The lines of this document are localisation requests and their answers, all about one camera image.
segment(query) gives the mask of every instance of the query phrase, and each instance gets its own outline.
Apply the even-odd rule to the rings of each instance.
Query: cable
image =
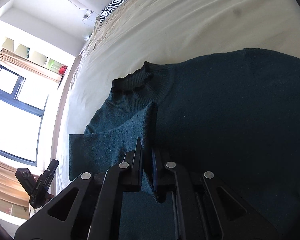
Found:
[[[91,27],[91,28],[95,28],[95,27],[98,27],[98,26],[99,26],[99,25],[97,25],[97,24],[94,25],[94,26],[90,26],[90,25],[86,24],[86,23],[84,22],[84,20],[85,20],[85,19],[83,19],[82,22],[83,22],[85,25],[87,25],[87,26],[89,26],[89,27]]]

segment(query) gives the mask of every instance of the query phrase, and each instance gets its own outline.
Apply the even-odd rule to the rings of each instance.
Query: wrinkled sheet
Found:
[[[69,134],[84,132],[113,79],[143,62],[178,63],[243,48],[300,58],[295,0],[127,0],[95,28],[67,95],[58,142],[57,193],[69,183]]]

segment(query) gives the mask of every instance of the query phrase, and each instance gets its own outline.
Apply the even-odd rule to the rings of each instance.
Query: ribbed collar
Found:
[[[169,93],[174,81],[171,65],[155,65],[149,62],[124,78],[113,80],[106,104],[118,113],[141,111],[155,101],[159,104]]]

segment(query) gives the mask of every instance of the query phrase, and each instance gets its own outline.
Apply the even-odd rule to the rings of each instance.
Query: curtain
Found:
[[[58,84],[62,78],[62,75],[41,67],[6,49],[2,49],[0,52],[0,65],[25,78],[41,78]]]
[[[16,205],[29,207],[29,195],[17,180],[16,171],[17,169],[0,162],[0,198]]]

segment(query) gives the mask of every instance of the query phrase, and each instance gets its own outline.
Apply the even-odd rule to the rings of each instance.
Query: black clamp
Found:
[[[38,180],[27,168],[18,168],[16,171],[16,178],[30,196],[29,203],[34,208],[43,206],[47,199],[49,199],[49,187],[54,178],[54,173],[59,165],[57,160],[52,160],[48,168],[40,175]]]
[[[15,240],[118,239],[123,192],[139,192],[143,150],[107,172],[82,173],[19,227]],[[210,171],[189,173],[153,150],[153,183],[159,202],[172,193],[176,240],[277,240],[276,229]]]

